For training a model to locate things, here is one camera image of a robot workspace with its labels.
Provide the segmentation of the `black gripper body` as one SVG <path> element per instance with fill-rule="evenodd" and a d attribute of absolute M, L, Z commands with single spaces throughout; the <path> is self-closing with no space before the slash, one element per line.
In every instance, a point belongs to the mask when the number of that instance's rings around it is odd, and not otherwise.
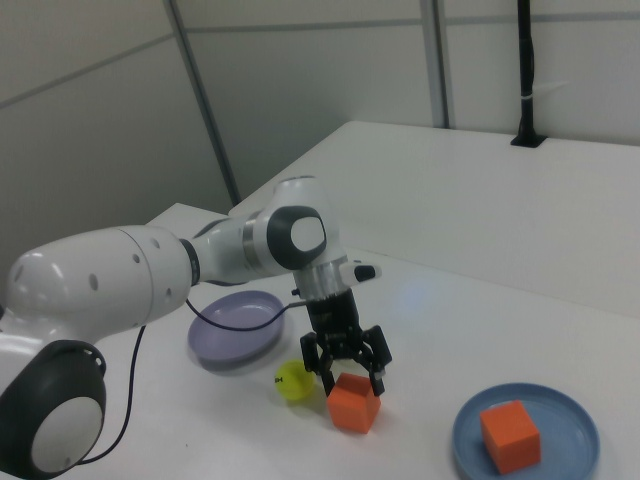
<path fill-rule="evenodd" d="M 312 332 L 337 334 L 338 348 L 334 359 L 358 360 L 360 333 L 359 315 L 351 290 L 313 301 L 307 305 Z"/>

